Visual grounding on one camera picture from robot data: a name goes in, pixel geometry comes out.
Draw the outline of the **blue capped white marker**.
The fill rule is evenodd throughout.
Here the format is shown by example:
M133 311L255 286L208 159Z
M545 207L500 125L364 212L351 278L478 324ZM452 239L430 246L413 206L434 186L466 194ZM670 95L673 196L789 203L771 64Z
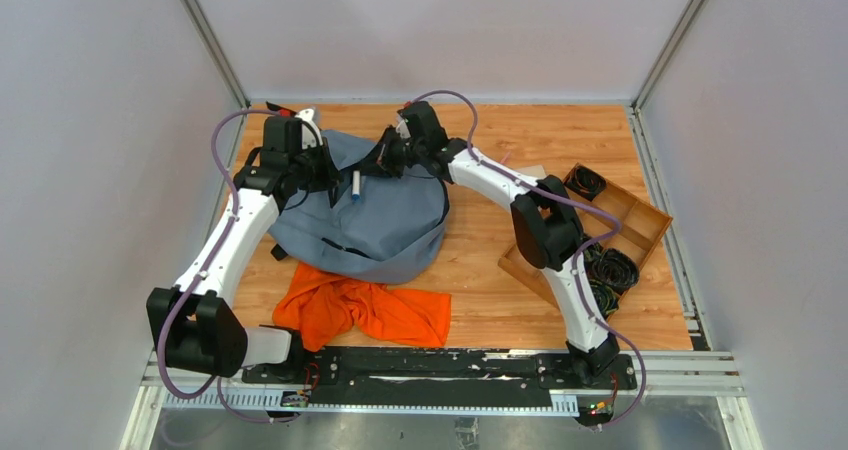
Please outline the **blue capped white marker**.
M361 200L361 182L361 172L359 170L354 170L351 178L351 199L354 202Z

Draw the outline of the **blue grey backpack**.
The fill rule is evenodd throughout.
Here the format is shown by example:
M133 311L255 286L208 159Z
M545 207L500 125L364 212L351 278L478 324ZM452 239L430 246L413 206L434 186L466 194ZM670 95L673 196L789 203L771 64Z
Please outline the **blue grey backpack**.
M362 175L357 164L376 149L372 140L327 129L330 155L340 170L338 199L326 192L298 192L268 233L290 257L359 280L403 284L438 256L447 229L447 186L421 166L401 178Z

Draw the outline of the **beige wallet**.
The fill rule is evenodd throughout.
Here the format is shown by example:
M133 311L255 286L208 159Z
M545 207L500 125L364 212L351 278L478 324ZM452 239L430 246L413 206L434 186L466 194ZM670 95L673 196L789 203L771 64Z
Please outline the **beige wallet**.
M516 173L524 180L540 180L544 179L548 173L546 172L543 165L537 164L532 166L527 166L523 168L519 168L516 170Z

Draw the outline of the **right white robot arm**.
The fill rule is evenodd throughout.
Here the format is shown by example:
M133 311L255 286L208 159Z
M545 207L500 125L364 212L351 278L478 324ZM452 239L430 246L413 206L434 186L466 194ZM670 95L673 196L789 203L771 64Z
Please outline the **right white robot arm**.
M431 176L471 189L508 211L517 249L542 272L563 316L573 378L592 388L609 377L620 347L590 286L577 214L583 205L568 197L560 178L518 173L471 142L448 137L426 101L399 110L396 124L387 126L378 141L376 164L392 176L420 165Z

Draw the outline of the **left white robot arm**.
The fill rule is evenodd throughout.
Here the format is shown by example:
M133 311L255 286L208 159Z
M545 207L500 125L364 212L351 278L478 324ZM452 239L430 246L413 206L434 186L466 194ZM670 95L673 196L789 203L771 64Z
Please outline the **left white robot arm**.
M267 364L283 383L298 381L306 356L296 333L247 328L231 308L254 251L293 196L334 195L341 176L315 111L269 111L259 146L228 177L225 210L189 268L169 288L151 291L146 309L161 369L231 377Z

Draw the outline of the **orange cloth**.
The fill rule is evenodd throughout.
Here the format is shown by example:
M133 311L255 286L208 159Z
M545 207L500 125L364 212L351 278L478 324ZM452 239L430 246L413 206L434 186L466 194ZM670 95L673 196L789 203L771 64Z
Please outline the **orange cloth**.
M353 328L380 341L438 348L448 340L451 295L367 282L300 263L271 318L276 326L299 331L308 351Z

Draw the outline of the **wooden compartment tray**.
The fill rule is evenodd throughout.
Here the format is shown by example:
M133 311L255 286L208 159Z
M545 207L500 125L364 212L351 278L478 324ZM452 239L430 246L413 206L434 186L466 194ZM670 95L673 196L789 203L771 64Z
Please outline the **wooden compartment tray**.
M610 238L602 236L612 223L579 209L583 239L598 241L584 252L592 294L603 317L620 308L627 292L637 286L641 272L659 247L673 218L621 185L589 167L577 163L564 178L568 196L614 216L621 230Z

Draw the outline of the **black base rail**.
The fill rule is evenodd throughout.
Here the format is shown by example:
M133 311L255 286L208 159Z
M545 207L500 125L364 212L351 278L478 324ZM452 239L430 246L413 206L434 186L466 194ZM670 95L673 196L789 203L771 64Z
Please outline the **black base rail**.
M399 407L535 408L553 390L635 390L636 370L620 354L598 374L566 352L328 346L301 366L262 364L244 372L250 384L300 385L314 404Z

